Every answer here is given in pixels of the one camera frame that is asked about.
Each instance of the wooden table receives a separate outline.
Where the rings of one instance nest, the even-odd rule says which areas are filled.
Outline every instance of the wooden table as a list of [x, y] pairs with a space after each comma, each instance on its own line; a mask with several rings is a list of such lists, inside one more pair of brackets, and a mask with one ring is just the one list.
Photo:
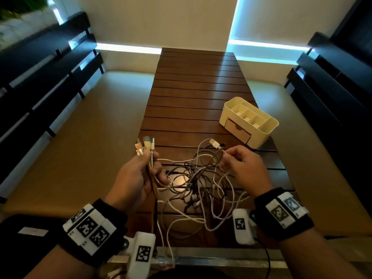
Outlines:
[[[233, 53], [163, 48], [138, 137], [155, 138], [156, 151], [161, 158], [180, 161], [191, 159], [199, 143], [207, 138], [225, 143], [227, 148], [242, 144], [219, 123], [224, 103], [234, 97], [241, 97], [257, 106]], [[275, 187], [294, 190], [272, 138], [256, 152], [269, 169]], [[232, 182], [237, 190], [243, 192], [234, 178]], [[166, 200], [172, 194], [161, 192], [158, 198]], [[153, 204], [154, 198], [149, 198], [129, 218], [130, 236], [135, 231], [149, 230]], [[172, 204], [181, 211], [185, 207], [181, 200], [172, 201]], [[163, 206], [159, 204], [158, 213]], [[252, 209], [252, 199], [241, 202], [239, 207]], [[174, 220], [183, 218], [170, 206], [165, 207], [164, 213], [166, 227]], [[200, 209], [192, 208], [188, 213], [193, 217], [202, 214]], [[181, 221], [172, 226], [184, 233], [193, 233], [200, 227], [201, 224], [193, 221]], [[162, 231], [165, 236], [167, 231], [163, 228]], [[260, 237], [266, 243], [271, 243], [263, 235]], [[188, 239], [170, 237], [170, 243], [175, 247], [239, 247], [235, 241], [232, 219], [215, 232], [202, 229]], [[157, 244], [161, 244], [159, 235]]]

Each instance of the white wall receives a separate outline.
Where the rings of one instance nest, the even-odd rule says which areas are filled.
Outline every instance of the white wall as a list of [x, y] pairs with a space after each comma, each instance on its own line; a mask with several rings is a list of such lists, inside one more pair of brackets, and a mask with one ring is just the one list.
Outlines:
[[239, 0], [232, 39], [306, 46], [331, 36], [356, 0]]
[[225, 51], [237, 0], [79, 0], [98, 42]]

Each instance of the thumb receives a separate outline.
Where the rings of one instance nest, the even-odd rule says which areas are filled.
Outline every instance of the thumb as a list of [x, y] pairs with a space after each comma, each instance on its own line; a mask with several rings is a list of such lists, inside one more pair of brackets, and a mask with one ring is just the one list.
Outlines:
[[137, 160], [138, 160], [138, 165], [143, 168], [145, 167], [148, 162], [150, 161], [151, 153], [150, 150], [144, 150], [143, 155], [138, 155]]
[[224, 153], [224, 155], [222, 156], [222, 162], [221, 162], [222, 167], [231, 168], [232, 170], [235, 171], [235, 169], [239, 165], [239, 163], [240, 163], [240, 161], [235, 159], [232, 155]]

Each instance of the right hand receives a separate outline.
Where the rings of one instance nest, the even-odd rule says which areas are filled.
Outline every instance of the right hand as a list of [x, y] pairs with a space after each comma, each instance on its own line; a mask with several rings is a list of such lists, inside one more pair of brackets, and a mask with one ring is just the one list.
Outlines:
[[261, 157], [244, 146], [227, 149], [221, 166], [224, 170], [231, 170], [238, 183], [253, 198], [274, 189]]

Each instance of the forearm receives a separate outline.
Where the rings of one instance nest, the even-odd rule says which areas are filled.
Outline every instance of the forearm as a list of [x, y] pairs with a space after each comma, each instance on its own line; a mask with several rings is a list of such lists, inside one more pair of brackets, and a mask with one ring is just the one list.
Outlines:
[[95, 272], [96, 268], [77, 260], [57, 245], [25, 279], [87, 279], [93, 278]]
[[279, 242], [279, 246], [296, 279], [366, 279], [331, 249], [313, 228]]

